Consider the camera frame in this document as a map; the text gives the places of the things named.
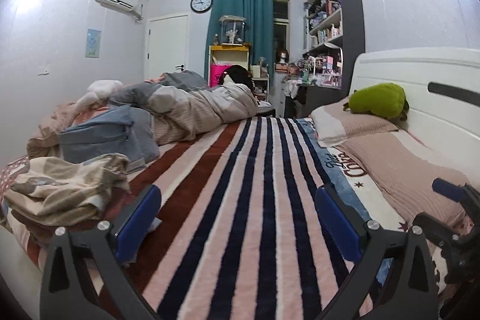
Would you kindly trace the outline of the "cream patterned pajama pant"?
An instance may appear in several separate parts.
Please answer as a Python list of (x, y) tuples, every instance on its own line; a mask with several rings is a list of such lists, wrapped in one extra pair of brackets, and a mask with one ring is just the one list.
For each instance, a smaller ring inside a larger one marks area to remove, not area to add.
[(11, 210), (43, 226), (73, 226), (102, 218), (112, 190), (128, 191), (129, 160), (103, 154), (83, 163), (37, 157), (6, 191)]

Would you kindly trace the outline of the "pink striped pillow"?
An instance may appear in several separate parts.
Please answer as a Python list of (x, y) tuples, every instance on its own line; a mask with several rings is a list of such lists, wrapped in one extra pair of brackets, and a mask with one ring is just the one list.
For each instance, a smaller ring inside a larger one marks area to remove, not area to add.
[(344, 110), (344, 103), (310, 114), (322, 163), (342, 201), (395, 231), (407, 231), (420, 213), (450, 227), (461, 224), (461, 205), (435, 193), (432, 183), (478, 184), (479, 177), (384, 118)]

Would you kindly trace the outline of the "white bed headboard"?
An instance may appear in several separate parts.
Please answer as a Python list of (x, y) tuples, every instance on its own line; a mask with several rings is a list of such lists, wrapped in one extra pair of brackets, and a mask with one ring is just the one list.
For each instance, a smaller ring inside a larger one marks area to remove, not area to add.
[(456, 165), (479, 173), (479, 51), (433, 47), (361, 54), (351, 91), (380, 83), (403, 88), (401, 127)]

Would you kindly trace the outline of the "green plush toy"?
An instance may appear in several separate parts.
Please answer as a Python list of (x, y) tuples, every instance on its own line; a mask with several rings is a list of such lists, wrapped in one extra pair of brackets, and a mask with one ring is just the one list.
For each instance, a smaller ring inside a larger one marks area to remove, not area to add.
[(343, 104), (343, 110), (405, 121), (408, 118), (409, 104), (400, 85), (382, 83), (354, 91), (348, 102)]

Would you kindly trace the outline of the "blue denim folded garment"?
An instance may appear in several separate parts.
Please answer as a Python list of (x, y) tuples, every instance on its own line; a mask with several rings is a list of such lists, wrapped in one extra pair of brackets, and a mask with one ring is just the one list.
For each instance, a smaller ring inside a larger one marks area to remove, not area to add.
[(118, 106), (64, 129), (59, 134), (59, 146), (70, 163), (83, 163), (103, 154), (123, 154), (128, 158), (130, 174), (160, 157), (153, 125), (148, 111)]

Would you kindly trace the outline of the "striped plush bed blanket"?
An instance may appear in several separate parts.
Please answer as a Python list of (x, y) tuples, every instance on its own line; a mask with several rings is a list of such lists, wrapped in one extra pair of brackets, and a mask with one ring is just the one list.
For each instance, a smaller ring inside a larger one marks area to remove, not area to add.
[(162, 319), (314, 319), (353, 266), (315, 208), (324, 184), (362, 218), (407, 229), (361, 166), (316, 140), (309, 119), (223, 125), (160, 147), (113, 193), (108, 218), (145, 185), (161, 190), (160, 225), (128, 275)]

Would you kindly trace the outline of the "white plush toy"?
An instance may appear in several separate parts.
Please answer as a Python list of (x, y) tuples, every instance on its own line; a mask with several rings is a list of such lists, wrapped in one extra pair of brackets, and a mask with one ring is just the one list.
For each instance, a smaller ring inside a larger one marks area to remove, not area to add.
[(124, 85), (119, 80), (100, 79), (95, 80), (74, 105), (73, 112), (80, 114), (89, 111), (91, 106), (95, 106), (107, 101), (114, 93), (120, 91)]

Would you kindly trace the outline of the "pink striped duvet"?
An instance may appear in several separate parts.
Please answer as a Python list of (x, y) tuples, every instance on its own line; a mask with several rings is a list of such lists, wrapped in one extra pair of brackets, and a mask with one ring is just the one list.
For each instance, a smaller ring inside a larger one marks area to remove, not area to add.
[(59, 156), (60, 132), (106, 112), (106, 108), (131, 106), (151, 113), (157, 145), (193, 140), (222, 124), (254, 117), (259, 105), (252, 93), (252, 81), (247, 71), (241, 74), (209, 87), (205, 79), (193, 71), (167, 72), (156, 79), (124, 85), (104, 103), (80, 114), (73, 112), (79, 99), (60, 104), (52, 115), (41, 121), (29, 139), (27, 156), (30, 159)]

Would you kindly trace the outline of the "dark bookshelf with items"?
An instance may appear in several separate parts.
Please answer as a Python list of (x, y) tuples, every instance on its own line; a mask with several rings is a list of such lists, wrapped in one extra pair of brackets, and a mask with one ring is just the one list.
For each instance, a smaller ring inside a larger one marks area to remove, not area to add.
[(284, 115), (304, 118), (319, 106), (350, 92), (356, 59), (365, 52), (362, 0), (307, 0), (304, 3), (305, 48), (286, 93)]

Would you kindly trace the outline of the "white door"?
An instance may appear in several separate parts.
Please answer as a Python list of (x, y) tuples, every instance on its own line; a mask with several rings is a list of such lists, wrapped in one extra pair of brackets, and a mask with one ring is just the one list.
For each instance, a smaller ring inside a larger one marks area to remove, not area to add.
[(149, 19), (146, 28), (146, 79), (165, 72), (185, 71), (189, 62), (190, 21), (188, 14), (164, 15)]

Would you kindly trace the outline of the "yellow topped white shelf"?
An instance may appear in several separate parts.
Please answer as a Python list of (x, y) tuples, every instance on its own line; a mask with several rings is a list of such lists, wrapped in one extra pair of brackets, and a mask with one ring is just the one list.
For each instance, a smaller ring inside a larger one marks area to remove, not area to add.
[(233, 65), (249, 69), (249, 46), (218, 45), (209, 46), (208, 82), (218, 85), (221, 74)]

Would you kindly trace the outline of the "glass display case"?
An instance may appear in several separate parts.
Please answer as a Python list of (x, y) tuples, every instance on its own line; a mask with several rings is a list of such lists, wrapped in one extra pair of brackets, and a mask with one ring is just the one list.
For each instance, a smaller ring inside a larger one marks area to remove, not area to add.
[(242, 46), (244, 44), (246, 19), (236, 15), (222, 15), (220, 42), (222, 45)]

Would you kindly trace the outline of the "wall poster blue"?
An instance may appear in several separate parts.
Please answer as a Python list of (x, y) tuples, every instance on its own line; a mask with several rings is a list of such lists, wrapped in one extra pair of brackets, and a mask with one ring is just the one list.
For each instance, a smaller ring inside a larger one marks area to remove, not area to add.
[(85, 43), (85, 57), (99, 58), (102, 32), (95, 29), (88, 29)]

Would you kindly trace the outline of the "round wall clock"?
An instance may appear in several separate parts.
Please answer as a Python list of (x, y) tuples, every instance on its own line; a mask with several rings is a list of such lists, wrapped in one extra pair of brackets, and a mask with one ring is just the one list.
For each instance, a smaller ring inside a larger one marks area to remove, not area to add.
[(212, 8), (213, 0), (191, 0), (190, 8), (194, 13), (203, 14)]

